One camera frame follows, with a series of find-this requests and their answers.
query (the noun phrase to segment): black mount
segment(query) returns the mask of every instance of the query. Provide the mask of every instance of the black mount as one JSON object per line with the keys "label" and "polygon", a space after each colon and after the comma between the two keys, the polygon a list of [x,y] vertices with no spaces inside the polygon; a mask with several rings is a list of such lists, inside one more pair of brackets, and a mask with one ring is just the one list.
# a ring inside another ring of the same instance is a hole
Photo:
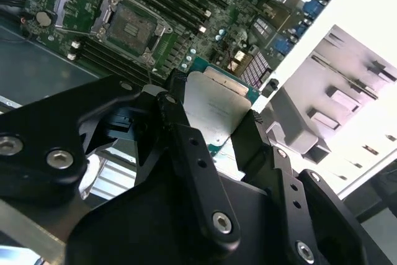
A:
{"label": "black mount", "polygon": [[[135,187],[77,225],[62,218],[66,264],[391,264],[321,176],[294,177],[254,111],[231,136],[243,182],[218,175],[184,112],[185,82],[174,70],[141,91],[111,76],[0,116],[1,199],[47,227],[37,214],[71,205],[87,156],[124,138]],[[54,151],[71,165],[50,166]]]}

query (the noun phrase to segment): motherboard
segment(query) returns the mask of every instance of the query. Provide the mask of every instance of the motherboard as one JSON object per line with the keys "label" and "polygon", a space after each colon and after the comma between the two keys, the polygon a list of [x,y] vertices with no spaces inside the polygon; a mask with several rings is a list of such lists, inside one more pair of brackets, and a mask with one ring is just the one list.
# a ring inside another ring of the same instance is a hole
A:
{"label": "motherboard", "polygon": [[99,76],[161,84],[200,59],[241,72],[259,52],[252,29],[268,0],[27,0],[35,39]]}

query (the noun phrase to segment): gray surface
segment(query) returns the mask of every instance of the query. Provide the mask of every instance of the gray surface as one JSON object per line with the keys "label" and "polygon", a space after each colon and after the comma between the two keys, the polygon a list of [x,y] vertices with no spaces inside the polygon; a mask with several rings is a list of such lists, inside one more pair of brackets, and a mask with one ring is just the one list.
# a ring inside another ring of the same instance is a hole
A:
{"label": "gray surface", "polygon": [[222,146],[250,110],[251,102],[194,71],[187,77],[184,108],[190,125],[201,131],[206,143]]}
{"label": "gray surface", "polygon": [[[362,82],[367,83],[376,93],[385,87],[385,81],[367,71],[367,66],[374,60],[384,65],[388,65],[387,62],[337,26],[334,26],[331,32],[343,40],[343,42],[338,42],[340,48],[335,47],[335,45],[326,40],[322,40],[316,47],[315,52],[328,59],[334,69],[340,71],[349,79],[360,79]],[[387,67],[387,71],[396,76],[396,70],[390,65]],[[326,94],[326,91],[331,86],[337,87],[358,101],[362,105],[361,108],[372,101],[367,95],[359,94],[351,89],[348,82],[341,75],[321,66],[311,58],[308,58],[284,85],[292,102],[308,123],[310,129],[318,137],[324,138],[326,141],[335,132],[318,127],[310,121],[306,114],[309,110],[315,108],[343,126],[361,109],[351,112],[332,100]]]}
{"label": "gray surface", "polygon": [[397,218],[389,209],[362,224],[389,260],[397,265]]}
{"label": "gray surface", "polygon": [[[0,37],[17,38],[4,27],[0,27]],[[0,95],[21,105],[96,79],[30,42],[0,42],[0,57]]]}
{"label": "gray surface", "polygon": [[300,154],[305,154],[317,143],[318,137],[309,128],[284,88],[273,97],[272,108],[273,111],[265,109],[261,115],[267,131],[272,129],[277,143]]}

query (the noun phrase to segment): screw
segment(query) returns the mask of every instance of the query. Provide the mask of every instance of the screw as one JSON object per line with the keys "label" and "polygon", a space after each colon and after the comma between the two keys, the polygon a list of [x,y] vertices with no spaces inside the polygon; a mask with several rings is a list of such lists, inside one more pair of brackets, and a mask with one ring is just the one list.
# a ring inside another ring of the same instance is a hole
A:
{"label": "screw", "polygon": [[231,232],[231,221],[226,214],[215,212],[212,216],[212,222],[215,228],[222,234],[229,234]]}
{"label": "screw", "polygon": [[0,137],[0,155],[14,155],[24,147],[22,141],[16,137]]}
{"label": "screw", "polygon": [[277,153],[282,157],[282,158],[286,158],[288,155],[283,151],[283,150],[281,150],[280,148],[279,149],[277,149]]}
{"label": "screw", "polygon": [[298,254],[306,261],[308,264],[314,264],[314,255],[311,249],[301,241],[297,242]]}
{"label": "screw", "polygon": [[167,99],[167,101],[169,101],[169,102],[171,102],[173,104],[176,104],[176,101],[175,101],[175,99],[172,96],[166,96],[166,99]]}
{"label": "screw", "polygon": [[320,177],[316,174],[316,173],[314,173],[314,172],[311,172],[310,173],[311,175],[312,175],[312,177],[317,181],[317,182],[320,182]]}
{"label": "screw", "polygon": [[65,150],[54,150],[47,155],[47,164],[55,169],[66,169],[73,164],[73,156]]}
{"label": "screw", "polygon": [[120,82],[120,86],[123,87],[126,90],[132,90],[132,86],[129,85],[128,83],[126,83],[126,82],[121,81]]}

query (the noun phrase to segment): blue connector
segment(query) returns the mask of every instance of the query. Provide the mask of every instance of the blue connector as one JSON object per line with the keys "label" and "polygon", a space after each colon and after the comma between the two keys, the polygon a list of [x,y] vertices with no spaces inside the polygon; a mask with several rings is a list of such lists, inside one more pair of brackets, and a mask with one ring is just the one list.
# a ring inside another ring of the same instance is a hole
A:
{"label": "blue connector", "polygon": [[280,52],[282,55],[286,56],[291,52],[293,48],[293,43],[286,38],[279,38],[274,44],[274,48]]}
{"label": "blue connector", "polygon": [[303,12],[307,13],[313,20],[316,19],[320,13],[323,11],[324,6],[316,1],[316,0],[312,0],[309,2],[306,2],[303,5]]}
{"label": "blue connector", "polygon": [[301,38],[303,34],[305,34],[306,30],[308,30],[308,27],[306,24],[302,23],[300,25],[296,25],[292,27],[295,29],[294,35],[296,35],[298,38]]}

